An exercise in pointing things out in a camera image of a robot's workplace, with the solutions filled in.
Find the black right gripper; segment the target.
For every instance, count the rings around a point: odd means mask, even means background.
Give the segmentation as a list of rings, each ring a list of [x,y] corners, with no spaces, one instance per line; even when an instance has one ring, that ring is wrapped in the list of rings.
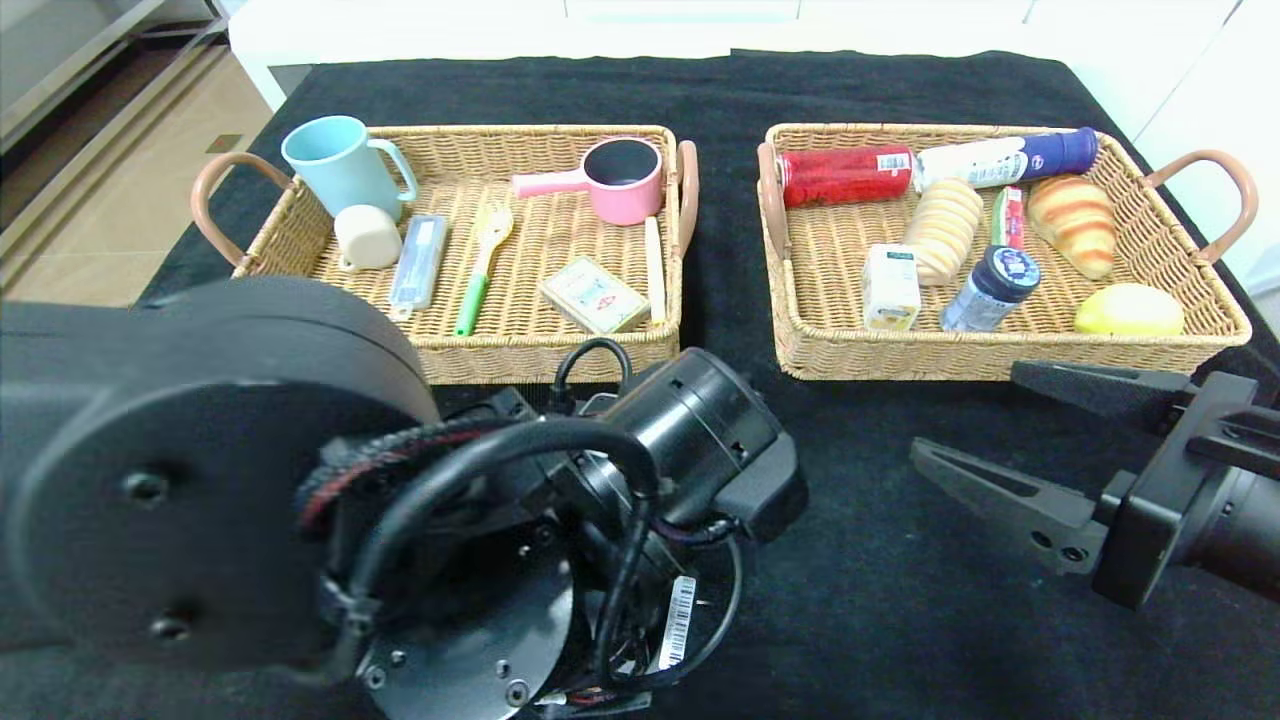
[[[1112,602],[1142,609],[1164,571],[1198,568],[1277,601],[1277,411],[1256,380],[1015,361],[1010,380],[1164,442],[1120,498],[1082,492],[916,437],[915,469],[1015,548],[1057,574],[1091,574]],[[1100,510],[1108,519],[1101,519]]]

